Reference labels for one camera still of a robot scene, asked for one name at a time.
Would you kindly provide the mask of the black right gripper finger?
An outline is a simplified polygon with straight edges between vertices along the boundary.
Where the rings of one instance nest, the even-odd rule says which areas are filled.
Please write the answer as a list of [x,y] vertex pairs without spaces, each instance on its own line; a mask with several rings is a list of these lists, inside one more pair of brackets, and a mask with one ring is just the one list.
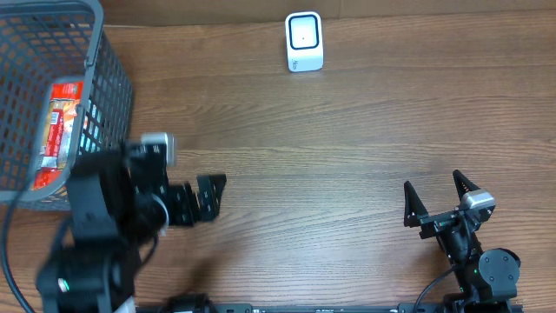
[[418,227],[421,225],[421,219],[429,217],[428,211],[409,181],[404,182],[403,187],[405,197],[404,226]]
[[460,170],[453,171],[453,180],[460,200],[471,191],[479,190],[480,187],[471,182]]

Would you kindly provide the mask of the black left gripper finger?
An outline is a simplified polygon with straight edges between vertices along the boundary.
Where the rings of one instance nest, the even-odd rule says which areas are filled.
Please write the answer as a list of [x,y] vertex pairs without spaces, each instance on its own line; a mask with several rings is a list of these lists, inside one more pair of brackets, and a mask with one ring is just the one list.
[[204,175],[197,177],[199,192],[197,194],[201,220],[214,221],[221,208],[222,193],[226,185],[225,174]]
[[193,226],[196,201],[189,183],[169,186],[169,224],[172,226]]

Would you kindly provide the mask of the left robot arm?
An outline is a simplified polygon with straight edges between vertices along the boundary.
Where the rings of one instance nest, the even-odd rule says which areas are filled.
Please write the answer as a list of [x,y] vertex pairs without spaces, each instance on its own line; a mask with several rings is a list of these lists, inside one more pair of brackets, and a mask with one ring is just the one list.
[[172,185],[166,143],[124,143],[82,156],[66,182],[73,244],[57,239],[36,288],[46,312],[136,312],[140,248],[169,226],[190,228],[220,213],[223,174],[200,175],[199,190]]

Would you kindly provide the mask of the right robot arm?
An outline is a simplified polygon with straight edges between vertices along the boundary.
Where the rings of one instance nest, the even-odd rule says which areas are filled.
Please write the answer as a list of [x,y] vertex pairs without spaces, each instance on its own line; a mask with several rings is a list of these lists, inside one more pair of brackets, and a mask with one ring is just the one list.
[[[493,195],[471,182],[459,170],[453,180],[460,203],[436,215],[428,213],[414,186],[404,182],[404,225],[420,228],[422,239],[435,238],[446,254],[450,268],[435,278],[420,293],[412,312],[521,312],[511,305],[518,295],[520,258],[513,251],[496,248],[483,250],[476,236],[480,226],[494,212]],[[427,293],[447,276],[454,275],[458,293],[446,294],[441,303],[424,303]]]

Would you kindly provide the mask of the orange red noodle packet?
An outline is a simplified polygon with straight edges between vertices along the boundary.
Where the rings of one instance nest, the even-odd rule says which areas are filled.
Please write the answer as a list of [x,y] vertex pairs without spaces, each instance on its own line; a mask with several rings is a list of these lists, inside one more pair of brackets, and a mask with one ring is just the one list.
[[82,91],[83,81],[51,85],[49,110],[32,190],[47,187],[62,174],[69,158],[73,126]]

